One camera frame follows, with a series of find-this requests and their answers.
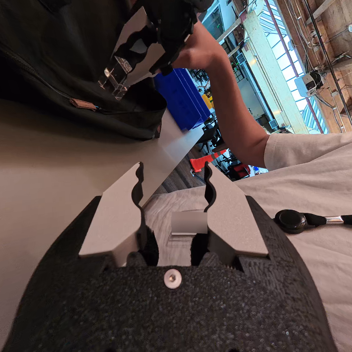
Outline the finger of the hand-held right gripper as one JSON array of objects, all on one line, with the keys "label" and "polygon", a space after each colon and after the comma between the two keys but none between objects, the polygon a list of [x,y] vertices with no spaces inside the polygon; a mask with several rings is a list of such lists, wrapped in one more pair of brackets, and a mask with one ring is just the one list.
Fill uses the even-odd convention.
[{"label": "finger of the hand-held right gripper", "polygon": [[152,67],[163,54],[165,50],[159,43],[151,43],[147,47],[144,41],[136,41],[125,53],[125,59],[132,67],[126,76],[125,86],[130,87],[145,78],[153,77],[156,69]]},{"label": "finger of the hand-held right gripper", "polygon": [[154,62],[154,25],[149,20],[144,7],[139,10],[123,26],[111,57],[116,62],[116,57],[126,59],[132,56],[141,56]]}]

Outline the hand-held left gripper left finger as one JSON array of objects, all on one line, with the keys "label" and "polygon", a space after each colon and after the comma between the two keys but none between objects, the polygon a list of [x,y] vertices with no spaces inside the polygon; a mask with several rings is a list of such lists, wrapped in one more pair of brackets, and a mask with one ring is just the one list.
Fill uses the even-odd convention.
[{"label": "hand-held left gripper left finger", "polygon": [[117,267],[130,252],[144,249],[147,226],[139,205],[143,198],[144,165],[136,163],[102,194],[79,251],[80,257],[111,256]]}]

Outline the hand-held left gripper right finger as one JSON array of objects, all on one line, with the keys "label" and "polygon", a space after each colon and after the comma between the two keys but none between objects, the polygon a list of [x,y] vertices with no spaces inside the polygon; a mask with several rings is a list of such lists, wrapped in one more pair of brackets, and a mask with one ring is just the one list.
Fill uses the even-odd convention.
[{"label": "hand-held left gripper right finger", "polygon": [[266,258],[269,254],[245,193],[212,163],[204,170],[208,249],[225,265],[236,256]]}]

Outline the clear acrylic block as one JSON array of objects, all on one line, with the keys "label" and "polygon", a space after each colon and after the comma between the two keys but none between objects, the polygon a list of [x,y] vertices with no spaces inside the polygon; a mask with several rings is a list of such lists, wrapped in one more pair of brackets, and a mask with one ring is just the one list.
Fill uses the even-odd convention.
[{"label": "clear acrylic block", "polygon": [[131,71],[132,67],[126,59],[112,55],[108,66],[99,77],[98,85],[120,101],[130,87],[126,86],[126,80]]}]

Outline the black fabric bag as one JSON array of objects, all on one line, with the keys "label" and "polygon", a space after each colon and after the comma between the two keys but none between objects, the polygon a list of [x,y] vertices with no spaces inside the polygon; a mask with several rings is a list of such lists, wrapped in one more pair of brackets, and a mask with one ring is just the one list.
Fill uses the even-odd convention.
[{"label": "black fabric bag", "polygon": [[1,1],[1,98],[127,138],[159,138],[166,100],[152,78],[121,100],[98,84],[130,9],[130,1]]}]

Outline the person's right forearm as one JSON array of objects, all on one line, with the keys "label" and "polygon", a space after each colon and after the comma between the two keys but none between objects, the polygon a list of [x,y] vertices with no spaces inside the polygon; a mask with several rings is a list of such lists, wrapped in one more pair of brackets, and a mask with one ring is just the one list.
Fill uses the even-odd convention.
[{"label": "person's right forearm", "polygon": [[226,55],[215,55],[205,69],[223,141],[243,163],[266,168],[264,154],[269,135],[246,107]]}]

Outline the white desk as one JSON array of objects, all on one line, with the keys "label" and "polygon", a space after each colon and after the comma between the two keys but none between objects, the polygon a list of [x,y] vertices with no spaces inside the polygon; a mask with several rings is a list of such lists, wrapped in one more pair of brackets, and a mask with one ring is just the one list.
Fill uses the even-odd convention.
[{"label": "white desk", "polygon": [[137,162],[144,205],[202,135],[168,110],[158,139],[139,142],[1,100],[1,349],[26,285],[55,239]]}]

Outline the person's right hand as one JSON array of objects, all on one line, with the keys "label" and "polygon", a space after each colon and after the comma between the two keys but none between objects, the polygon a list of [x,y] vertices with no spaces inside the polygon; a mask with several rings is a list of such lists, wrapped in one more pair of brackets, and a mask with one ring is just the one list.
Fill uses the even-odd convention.
[{"label": "person's right hand", "polygon": [[204,69],[207,73],[211,73],[216,65],[225,62],[228,62],[225,50],[198,21],[177,59],[172,63],[172,67]]}]

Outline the red chair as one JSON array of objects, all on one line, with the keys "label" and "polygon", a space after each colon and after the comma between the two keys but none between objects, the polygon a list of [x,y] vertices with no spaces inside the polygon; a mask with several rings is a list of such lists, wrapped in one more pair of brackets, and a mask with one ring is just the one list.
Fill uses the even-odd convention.
[{"label": "red chair", "polygon": [[239,181],[250,176],[251,169],[249,165],[243,164],[242,162],[238,164],[231,163],[228,166],[228,177],[231,181]]}]

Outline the blue plastic bin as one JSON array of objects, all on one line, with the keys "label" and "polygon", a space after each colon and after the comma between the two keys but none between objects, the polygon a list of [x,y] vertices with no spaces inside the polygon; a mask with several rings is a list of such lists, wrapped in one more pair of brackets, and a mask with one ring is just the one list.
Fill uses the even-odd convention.
[{"label": "blue plastic bin", "polygon": [[159,73],[153,80],[181,131],[192,130],[211,116],[187,69],[174,69],[167,76]]}]

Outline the black badge reel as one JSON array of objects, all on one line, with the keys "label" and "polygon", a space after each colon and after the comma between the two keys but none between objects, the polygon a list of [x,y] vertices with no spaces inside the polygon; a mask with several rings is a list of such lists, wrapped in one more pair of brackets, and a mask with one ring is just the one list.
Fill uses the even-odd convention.
[{"label": "black badge reel", "polygon": [[287,234],[302,233],[308,225],[304,214],[292,209],[277,212],[273,220]]}]

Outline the person's white t-shirt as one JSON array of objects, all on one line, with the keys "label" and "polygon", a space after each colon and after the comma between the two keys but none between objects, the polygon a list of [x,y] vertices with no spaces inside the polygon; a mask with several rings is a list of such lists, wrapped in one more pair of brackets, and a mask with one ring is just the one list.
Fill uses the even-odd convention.
[{"label": "person's white t-shirt", "polygon": [[[282,209],[320,216],[351,215],[352,142],[346,134],[272,134],[267,173],[236,181],[272,218]],[[171,214],[204,210],[205,185],[154,195],[145,206],[155,232],[159,266],[190,265],[190,243],[169,241]],[[338,351],[352,350],[351,226],[326,225],[288,236],[323,301]]]}]

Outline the black office chair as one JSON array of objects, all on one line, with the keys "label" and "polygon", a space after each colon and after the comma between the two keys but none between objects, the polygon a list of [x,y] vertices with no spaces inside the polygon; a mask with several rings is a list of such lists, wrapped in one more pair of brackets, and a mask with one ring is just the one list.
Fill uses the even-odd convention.
[{"label": "black office chair", "polygon": [[207,152],[206,155],[209,154],[209,146],[208,142],[211,142],[214,147],[218,147],[224,143],[224,140],[220,134],[219,126],[217,123],[214,124],[211,128],[207,128],[208,125],[206,125],[206,128],[203,131],[203,135],[201,138],[197,141],[197,144],[202,144],[201,148],[199,149],[199,152],[202,151],[204,147],[206,147]]}]

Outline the white mounted device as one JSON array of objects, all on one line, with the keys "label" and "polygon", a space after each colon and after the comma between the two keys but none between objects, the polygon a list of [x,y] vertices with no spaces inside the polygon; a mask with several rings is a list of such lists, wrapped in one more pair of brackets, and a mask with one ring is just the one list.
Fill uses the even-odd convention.
[{"label": "white mounted device", "polygon": [[297,77],[294,82],[301,97],[309,98],[323,87],[325,84],[325,74],[314,70]]}]

